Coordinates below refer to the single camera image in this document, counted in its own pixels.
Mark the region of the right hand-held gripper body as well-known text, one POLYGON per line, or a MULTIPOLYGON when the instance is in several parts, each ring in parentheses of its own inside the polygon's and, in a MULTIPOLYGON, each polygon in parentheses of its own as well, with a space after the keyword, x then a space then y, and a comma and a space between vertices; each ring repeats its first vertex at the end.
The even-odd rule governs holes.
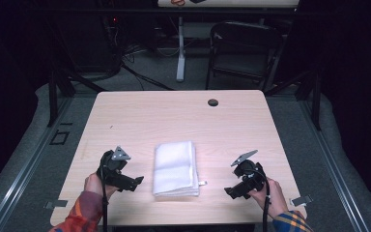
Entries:
POLYGON ((257 153, 257 150, 245 153, 236 158, 231 166, 235 166, 233 173, 241 178, 242 193, 251 190, 261 190, 266 182, 266 174, 259 162, 253 162, 249 158, 257 153))

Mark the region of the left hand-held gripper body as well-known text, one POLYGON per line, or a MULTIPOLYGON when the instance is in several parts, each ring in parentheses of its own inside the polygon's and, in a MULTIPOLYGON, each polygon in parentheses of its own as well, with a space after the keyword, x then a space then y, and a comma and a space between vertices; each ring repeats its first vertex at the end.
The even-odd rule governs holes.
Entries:
POLYGON ((136 185, 133 178, 122 174, 123 168, 130 160, 130 156, 120 147, 115 150, 106 151, 100 159, 97 170, 102 185, 118 187, 120 185, 136 185))

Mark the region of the white mesh laundry bag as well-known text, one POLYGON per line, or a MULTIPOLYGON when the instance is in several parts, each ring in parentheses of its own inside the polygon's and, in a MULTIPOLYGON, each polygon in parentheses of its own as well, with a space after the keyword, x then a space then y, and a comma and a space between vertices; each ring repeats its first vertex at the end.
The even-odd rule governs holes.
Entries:
POLYGON ((153 195, 198 196, 196 149, 192 141, 159 144, 155 148, 153 195))

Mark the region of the person's left hand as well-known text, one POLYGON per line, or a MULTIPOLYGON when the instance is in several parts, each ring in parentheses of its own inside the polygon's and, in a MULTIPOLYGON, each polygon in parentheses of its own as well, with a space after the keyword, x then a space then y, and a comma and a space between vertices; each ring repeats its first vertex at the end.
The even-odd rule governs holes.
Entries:
POLYGON ((99 176, 96 173, 92 173, 85 179, 84 190, 100 196, 106 195, 106 198, 110 199, 118 188, 109 185, 103 186, 99 176))

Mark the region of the person's right hand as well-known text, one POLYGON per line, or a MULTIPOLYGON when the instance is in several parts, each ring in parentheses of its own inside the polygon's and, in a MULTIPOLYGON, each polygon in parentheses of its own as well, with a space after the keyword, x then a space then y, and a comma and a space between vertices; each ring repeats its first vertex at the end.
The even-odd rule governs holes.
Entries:
POLYGON ((285 201, 285 197, 282 192, 280 184, 271 178, 268 178, 268 188, 270 193, 267 193, 267 189, 263 188, 260 191, 252 190, 248 194, 258 203, 258 205, 265 209, 265 203, 267 196, 270 197, 270 205, 268 207, 268 215, 271 218, 276 218, 277 216, 288 212, 288 206, 285 201))

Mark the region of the grey tape piece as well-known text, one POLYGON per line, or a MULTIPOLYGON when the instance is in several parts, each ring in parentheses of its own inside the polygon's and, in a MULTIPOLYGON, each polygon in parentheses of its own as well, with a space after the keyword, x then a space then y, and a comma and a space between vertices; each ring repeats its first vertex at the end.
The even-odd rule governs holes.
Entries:
POLYGON ((311 203, 313 198, 310 195, 300 196, 298 198, 294 198, 290 200, 290 204, 298 207, 298 206, 306 206, 307 204, 311 203))
POLYGON ((44 204, 44 208, 48 210, 53 210, 55 208, 64 208, 68 204, 67 200, 53 200, 53 201, 46 201, 44 204))

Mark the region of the black metal stand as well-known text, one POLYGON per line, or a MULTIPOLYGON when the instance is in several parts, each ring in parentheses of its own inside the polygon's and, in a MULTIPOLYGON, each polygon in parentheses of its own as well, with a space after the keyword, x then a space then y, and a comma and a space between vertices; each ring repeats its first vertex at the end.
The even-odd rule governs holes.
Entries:
POLYGON ((75 89, 71 85, 73 81, 77 81, 84 86, 94 90, 97 93, 103 92, 104 89, 97 84, 86 79, 77 72, 69 69, 55 69, 48 76, 48 93, 49 93, 49 121, 48 126, 52 127, 58 118, 58 90, 66 96, 71 98, 75 95, 75 89))
POLYGON ((320 106, 321 106, 321 72, 319 70, 310 70, 301 72, 300 74, 276 84, 265 92, 266 96, 273 96, 289 86, 299 83, 300 87, 295 93, 297 101, 306 101, 309 96, 312 96, 311 104, 311 122, 317 131, 321 129, 320 126, 320 106))

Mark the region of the dark equipment with red light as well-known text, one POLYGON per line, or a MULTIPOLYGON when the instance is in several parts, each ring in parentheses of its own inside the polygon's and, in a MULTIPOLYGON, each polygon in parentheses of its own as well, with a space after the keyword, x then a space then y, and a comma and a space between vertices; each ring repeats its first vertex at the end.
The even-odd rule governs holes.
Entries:
POLYGON ((121 70, 123 58, 123 49, 119 38, 121 29, 118 18, 107 15, 101 18, 101 22, 112 56, 113 64, 110 72, 117 74, 121 70))

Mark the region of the light table with white leg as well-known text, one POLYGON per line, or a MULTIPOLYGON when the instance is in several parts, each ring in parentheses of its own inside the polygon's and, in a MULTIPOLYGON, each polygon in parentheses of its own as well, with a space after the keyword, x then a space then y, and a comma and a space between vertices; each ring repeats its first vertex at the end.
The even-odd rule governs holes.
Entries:
MULTIPOLYGON (((160 8, 220 8, 231 10, 232 8, 259 8, 259 9, 295 9, 300 0, 185 0, 183 6, 172 5, 170 0, 157 0, 157 5, 160 8)), ((183 17, 180 16, 178 19, 179 26, 179 59, 177 68, 177 81, 182 82, 185 80, 185 42, 184 42, 184 21, 183 17)))

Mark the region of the black folding chair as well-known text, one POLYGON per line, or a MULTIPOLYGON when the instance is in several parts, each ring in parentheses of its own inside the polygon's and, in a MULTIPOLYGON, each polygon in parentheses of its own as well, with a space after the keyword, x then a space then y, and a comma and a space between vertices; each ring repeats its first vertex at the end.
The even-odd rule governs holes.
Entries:
POLYGON ((217 74, 252 80, 264 91, 284 40, 267 25, 223 21, 210 32, 209 64, 205 89, 217 74))

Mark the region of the aluminium floor rail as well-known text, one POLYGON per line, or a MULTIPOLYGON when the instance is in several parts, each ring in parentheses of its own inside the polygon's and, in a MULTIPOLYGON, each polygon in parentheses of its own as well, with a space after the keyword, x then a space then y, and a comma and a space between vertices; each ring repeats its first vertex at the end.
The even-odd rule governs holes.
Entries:
POLYGON ((333 158, 332 152, 323 133, 320 130, 317 130, 312 121, 310 106, 306 101, 299 101, 299 106, 302 114, 305 117, 307 125, 310 127, 312 134, 316 138, 317 143, 322 150, 322 159, 351 225, 353 226, 355 232, 370 232, 359 210, 359 207, 357 206, 357 203, 351 194, 336 161, 333 158))
POLYGON ((57 118, 49 127, 49 103, 40 101, 33 120, 0 173, 0 232, 24 194, 37 168, 43 160, 49 140, 68 114, 73 98, 64 98, 59 103, 57 118))

